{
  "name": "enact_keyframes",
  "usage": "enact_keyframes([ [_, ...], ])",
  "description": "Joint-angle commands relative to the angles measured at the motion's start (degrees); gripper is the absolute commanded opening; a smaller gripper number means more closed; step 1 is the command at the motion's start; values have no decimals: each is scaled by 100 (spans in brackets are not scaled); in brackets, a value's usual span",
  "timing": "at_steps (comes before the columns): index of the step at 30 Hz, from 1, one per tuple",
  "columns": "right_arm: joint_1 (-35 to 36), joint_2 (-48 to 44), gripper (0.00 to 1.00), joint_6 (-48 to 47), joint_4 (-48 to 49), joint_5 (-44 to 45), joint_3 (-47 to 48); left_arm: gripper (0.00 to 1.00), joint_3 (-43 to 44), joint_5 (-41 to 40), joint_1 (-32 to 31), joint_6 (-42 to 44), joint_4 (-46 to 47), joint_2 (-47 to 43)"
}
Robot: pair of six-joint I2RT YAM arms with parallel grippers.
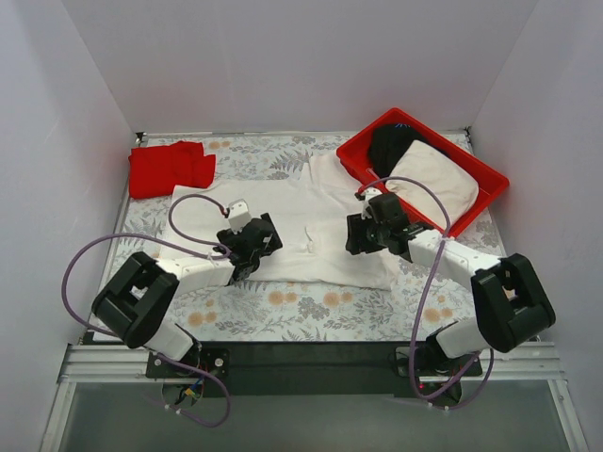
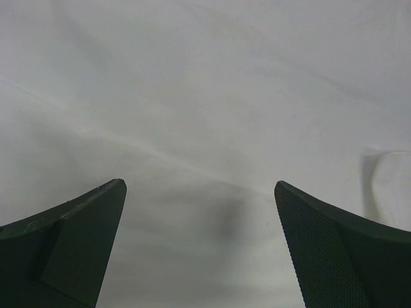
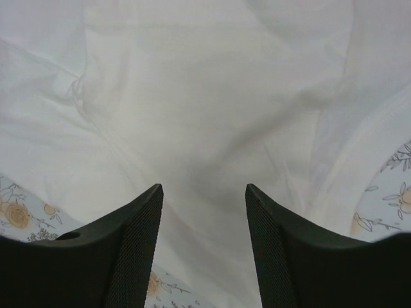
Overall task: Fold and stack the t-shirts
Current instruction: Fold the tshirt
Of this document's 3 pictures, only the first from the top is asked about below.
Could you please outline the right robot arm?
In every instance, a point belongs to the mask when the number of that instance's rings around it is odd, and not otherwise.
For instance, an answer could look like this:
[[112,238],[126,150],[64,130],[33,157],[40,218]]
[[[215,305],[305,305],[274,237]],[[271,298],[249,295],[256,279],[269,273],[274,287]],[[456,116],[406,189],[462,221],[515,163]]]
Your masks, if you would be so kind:
[[444,375],[465,355],[487,348],[509,352],[555,324],[555,311],[524,255],[500,257],[447,240],[430,224],[412,222],[392,193],[369,188],[357,198],[361,212],[347,217],[350,254],[388,250],[412,264],[435,266],[473,297],[474,316],[430,334],[410,354],[413,368]]

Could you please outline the white t shirt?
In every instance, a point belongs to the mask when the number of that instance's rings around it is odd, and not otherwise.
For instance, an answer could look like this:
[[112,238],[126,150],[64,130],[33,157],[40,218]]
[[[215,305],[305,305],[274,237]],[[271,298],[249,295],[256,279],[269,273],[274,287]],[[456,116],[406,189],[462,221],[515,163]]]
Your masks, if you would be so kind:
[[295,179],[222,180],[201,193],[221,203],[244,200],[253,216],[270,215],[283,246],[261,260],[252,280],[388,290],[400,274],[396,256],[345,249],[347,217],[362,208],[354,196],[359,185],[330,153],[311,157]]

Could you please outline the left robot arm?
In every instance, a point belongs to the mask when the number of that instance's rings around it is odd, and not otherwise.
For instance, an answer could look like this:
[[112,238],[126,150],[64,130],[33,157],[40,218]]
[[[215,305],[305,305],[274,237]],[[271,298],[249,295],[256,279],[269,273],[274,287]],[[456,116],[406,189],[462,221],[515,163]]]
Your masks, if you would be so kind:
[[238,232],[222,230],[217,238],[229,255],[156,260],[142,251],[132,254],[95,298],[93,314],[128,347],[162,354],[177,375],[193,375],[201,363],[199,342],[166,319],[172,300],[243,281],[262,258],[283,246],[267,213],[251,218]]

